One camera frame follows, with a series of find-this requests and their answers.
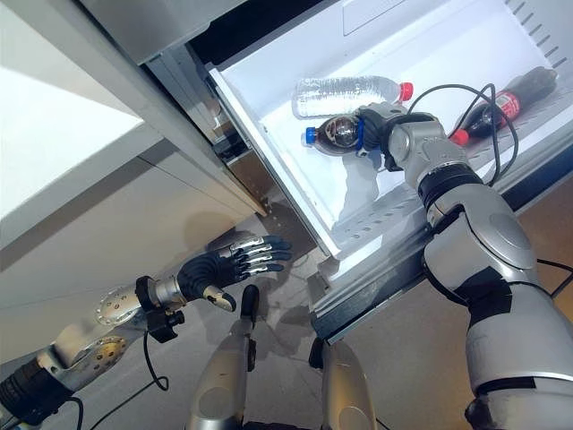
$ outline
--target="bottle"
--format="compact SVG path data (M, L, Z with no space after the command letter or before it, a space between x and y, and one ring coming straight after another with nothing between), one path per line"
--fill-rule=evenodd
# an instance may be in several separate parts
M381 76L302 79L295 87L293 113L299 117L351 114L376 102L410 100L414 86Z
M363 121L354 115L334 116L324 122L318 129L306 129L306 144L328 155L343 155L356 151L362 139Z
M513 121L536 101L549 96L557 82L557 72L542 66L515 78L495 96L495 104ZM495 115L495 126L505 126L505 119ZM484 138L492 134L492 112L487 103L480 103L467 115L467 119L451 136L458 145L466 145L470 138Z

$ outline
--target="open drawer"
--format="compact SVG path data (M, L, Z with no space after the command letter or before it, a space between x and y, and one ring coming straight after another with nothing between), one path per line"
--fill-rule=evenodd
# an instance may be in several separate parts
M402 173L381 168L381 155L330 157L306 148L301 135L319 118L294 116L291 97L303 77L382 75L412 82L414 98L432 86L464 83L501 89L542 65L559 73L558 89L515 121L519 156L496 184L517 193L553 159L573 163L573 66L568 17L573 3L518 0L345 0L309 11L255 46L210 68L229 116L282 186L317 243L329 253L311 279L315 329L335 337L400 290L419 280L419 253L428 237L425 214ZM473 99L436 91L416 110L437 116L448 131ZM500 132L501 160L512 139ZM482 177L492 173L492 143L468 149ZM319 321L348 308L322 327Z

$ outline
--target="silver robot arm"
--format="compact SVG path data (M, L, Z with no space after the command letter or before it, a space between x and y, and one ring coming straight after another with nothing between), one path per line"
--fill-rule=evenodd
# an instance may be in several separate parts
M388 170L404 170L434 233L429 281L465 305L475 429L565 429L573 423L573 330L540 286L535 253L501 196L469 167L439 121L401 107L360 110Z
M235 300L222 288L265 271L281 271L290 244L277 236L251 237L199 255L164 280L148 276L106 295L91 315L67 326L29 363L0 383L0 428L14 419L39 426L72 394L109 370L147 331L159 342L176 337L180 309L197 298L227 311Z

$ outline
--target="clear plastic bottle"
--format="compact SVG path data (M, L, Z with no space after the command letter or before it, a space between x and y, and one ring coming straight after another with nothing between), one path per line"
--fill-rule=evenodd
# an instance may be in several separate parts
M410 100L414 86L381 76L307 78L300 80L293 96L293 112L299 117L351 114L370 103Z

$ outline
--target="red label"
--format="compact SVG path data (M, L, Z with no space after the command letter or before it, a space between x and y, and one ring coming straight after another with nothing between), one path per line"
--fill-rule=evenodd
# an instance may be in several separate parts
M500 91L495 96L495 104L508 116L510 120L514 120L519 115L519 100L516 96L507 91ZM501 119L501 125L505 125L505 119Z

